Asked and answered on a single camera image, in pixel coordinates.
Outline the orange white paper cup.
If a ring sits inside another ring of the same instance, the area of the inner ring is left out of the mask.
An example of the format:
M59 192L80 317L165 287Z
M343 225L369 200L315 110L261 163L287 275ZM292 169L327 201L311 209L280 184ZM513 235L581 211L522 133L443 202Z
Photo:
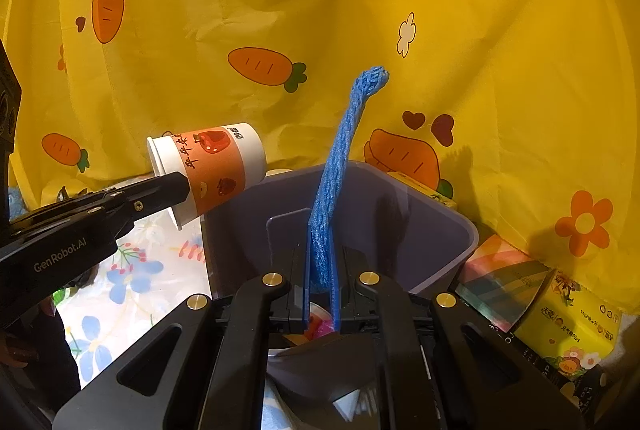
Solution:
M146 140L154 174L180 173L186 199L170 208L176 228L259 184L266 175L262 141L247 123L207 127Z

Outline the blue foam net sleeve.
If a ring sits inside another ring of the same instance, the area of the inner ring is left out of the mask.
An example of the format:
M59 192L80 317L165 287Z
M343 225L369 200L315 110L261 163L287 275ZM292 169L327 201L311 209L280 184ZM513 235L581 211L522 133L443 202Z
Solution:
M357 76L349 93L347 108L334 137L320 177L307 224L305 293L329 294L333 329L341 330L341 285L332 228L333 214L346 174L352 138L368 99L385 86L390 75L373 67Z

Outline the grey plastic trash bin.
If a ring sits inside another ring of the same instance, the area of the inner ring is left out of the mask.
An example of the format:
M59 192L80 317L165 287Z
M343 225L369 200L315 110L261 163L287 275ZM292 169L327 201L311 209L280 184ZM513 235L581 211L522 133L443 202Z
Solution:
M268 177L204 216L221 364L258 365L270 336L302 332L311 304L330 305L310 280L311 207L322 173ZM433 318L419 294L469 257L477 240L461 214L368 164L349 163L330 218L338 330L372 335L394 365L422 361Z

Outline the floral plastic bed cover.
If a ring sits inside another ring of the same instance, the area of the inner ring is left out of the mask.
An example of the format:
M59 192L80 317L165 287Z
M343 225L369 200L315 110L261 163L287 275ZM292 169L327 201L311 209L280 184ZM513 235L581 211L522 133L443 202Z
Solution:
M163 210L134 224L114 253L51 294L82 386L194 293L209 294L201 222Z

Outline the pastel striped box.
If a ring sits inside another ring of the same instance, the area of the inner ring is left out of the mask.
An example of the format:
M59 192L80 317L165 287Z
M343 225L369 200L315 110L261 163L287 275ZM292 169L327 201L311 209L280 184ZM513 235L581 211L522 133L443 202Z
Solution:
M526 313L550 268L497 235L487 238L465 261L456 292L502 332Z

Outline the grid pattern paper cup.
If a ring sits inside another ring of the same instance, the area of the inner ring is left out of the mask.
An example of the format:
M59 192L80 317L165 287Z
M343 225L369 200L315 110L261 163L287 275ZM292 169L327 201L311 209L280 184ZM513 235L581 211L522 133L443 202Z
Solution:
M333 318L322 306L311 303L309 324L301 334L270 335L268 355L274 356L285 350L311 343L334 332Z

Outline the pink crumpled plastic bag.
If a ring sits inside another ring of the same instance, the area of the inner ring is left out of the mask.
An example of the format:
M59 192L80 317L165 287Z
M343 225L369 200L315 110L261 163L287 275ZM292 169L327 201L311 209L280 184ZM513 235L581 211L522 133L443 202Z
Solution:
M332 320L324 319L314 313L311 313L309 317L309 325L304 332L304 337L308 341L312 341L332 334L332 332L334 332Z

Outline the yellow tissue pack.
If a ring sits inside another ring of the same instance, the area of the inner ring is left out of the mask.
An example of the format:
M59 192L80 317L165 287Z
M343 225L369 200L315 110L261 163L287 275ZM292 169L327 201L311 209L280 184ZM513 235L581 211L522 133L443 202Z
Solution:
M514 336L560 374L576 379L613 352L621 319L619 309L555 271Z

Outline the cream plush toy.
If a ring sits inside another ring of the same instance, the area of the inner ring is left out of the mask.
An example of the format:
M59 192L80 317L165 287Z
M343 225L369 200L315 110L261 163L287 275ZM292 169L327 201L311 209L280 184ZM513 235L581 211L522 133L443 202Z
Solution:
M291 169L271 169L266 172L266 176L275 176L283 173L291 172Z

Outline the black printed box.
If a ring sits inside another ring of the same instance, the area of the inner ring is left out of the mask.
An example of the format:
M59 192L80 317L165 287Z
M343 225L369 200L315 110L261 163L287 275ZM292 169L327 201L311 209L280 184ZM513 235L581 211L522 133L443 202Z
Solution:
M518 340L512 332L506 334L504 341L514 346L526 361L557 387L578 408L585 421L596 420L598 405L608 390L606 386L608 377L600 365L585 372L577 372L575 376L567 376L561 369L553 366L552 358L541 358L525 343Z

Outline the yellow carrot print curtain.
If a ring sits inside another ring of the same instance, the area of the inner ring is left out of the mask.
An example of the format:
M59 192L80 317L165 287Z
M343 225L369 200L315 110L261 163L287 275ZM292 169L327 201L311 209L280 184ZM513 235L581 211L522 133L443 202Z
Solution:
M1 0L25 202L149 173L148 138L247 122L273 169L326 160L382 66L354 159L639 309L639 0Z

